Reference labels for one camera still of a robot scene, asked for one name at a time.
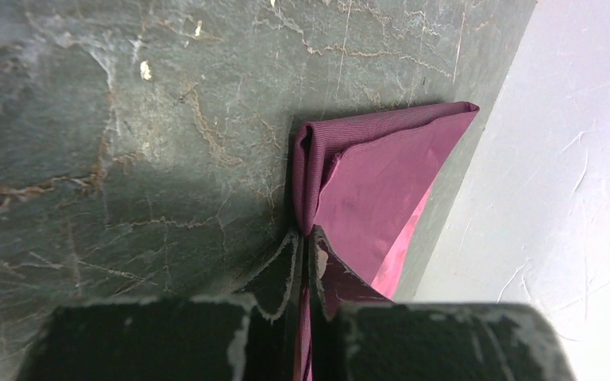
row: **fabric fold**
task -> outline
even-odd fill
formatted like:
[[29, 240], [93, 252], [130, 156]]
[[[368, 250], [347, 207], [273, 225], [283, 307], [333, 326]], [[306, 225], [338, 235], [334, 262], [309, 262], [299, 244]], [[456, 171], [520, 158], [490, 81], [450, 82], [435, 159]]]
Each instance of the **fabric fold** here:
[[[301, 127], [292, 178], [299, 227], [308, 237], [313, 226], [320, 226], [330, 243], [327, 250], [335, 254], [329, 256], [330, 264], [340, 261], [338, 267], [349, 268], [359, 279], [351, 283], [343, 276], [347, 272], [332, 271], [338, 267], [324, 271], [322, 284], [330, 288], [324, 294], [337, 295], [329, 304], [368, 295], [388, 302], [394, 295], [434, 179], [478, 110], [472, 103], [455, 102]], [[309, 294], [306, 288], [304, 295]], [[306, 299], [302, 308], [300, 379], [310, 380], [311, 309]]]

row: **rust-colored vein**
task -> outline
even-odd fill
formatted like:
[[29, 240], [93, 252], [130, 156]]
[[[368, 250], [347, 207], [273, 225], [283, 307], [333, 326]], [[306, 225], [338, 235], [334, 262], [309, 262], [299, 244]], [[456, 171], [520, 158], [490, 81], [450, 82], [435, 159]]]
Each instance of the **rust-colored vein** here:
[[228, 154], [226, 151], [226, 145], [222, 141], [222, 137], [217, 129], [211, 128], [209, 122], [204, 117], [202, 107], [200, 106], [199, 95], [195, 87], [197, 83], [193, 84], [191, 89], [187, 92], [189, 96], [187, 100], [190, 102], [195, 114], [195, 127], [198, 132], [202, 135], [203, 139], [209, 144], [209, 149], [212, 159], [225, 166], [234, 166], [243, 164], [244, 160]]

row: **folded cloth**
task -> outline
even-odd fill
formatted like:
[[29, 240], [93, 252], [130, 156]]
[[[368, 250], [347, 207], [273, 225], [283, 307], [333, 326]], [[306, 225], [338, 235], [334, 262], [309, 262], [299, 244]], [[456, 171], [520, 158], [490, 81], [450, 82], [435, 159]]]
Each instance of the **folded cloth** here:
[[[478, 110], [455, 102], [303, 125], [292, 180], [303, 234], [320, 225], [340, 260], [391, 298], [431, 185]], [[301, 340], [301, 379], [311, 379]]]

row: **white surface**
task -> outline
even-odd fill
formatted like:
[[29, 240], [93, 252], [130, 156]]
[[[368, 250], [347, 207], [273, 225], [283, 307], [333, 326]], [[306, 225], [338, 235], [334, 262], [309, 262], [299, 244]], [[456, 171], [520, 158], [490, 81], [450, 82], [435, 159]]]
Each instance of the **white surface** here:
[[538, 3], [415, 300], [530, 303], [610, 379], [610, 2]]

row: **white speck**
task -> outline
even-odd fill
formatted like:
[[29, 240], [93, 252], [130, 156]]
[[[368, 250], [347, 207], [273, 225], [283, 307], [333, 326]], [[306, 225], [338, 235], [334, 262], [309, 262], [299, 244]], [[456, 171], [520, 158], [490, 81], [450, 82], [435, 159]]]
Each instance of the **white speck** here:
[[148, 61], [142, 61], [141, 65], [139, 65], [139, 69], [141, 70], [141, 79], [149, 81], [151, 77], [151, 67], [149, 66]]
[[326, 272], [328, 264], [328, 254], [321, 249], [317, 249], [317, 277], [321, 279]]

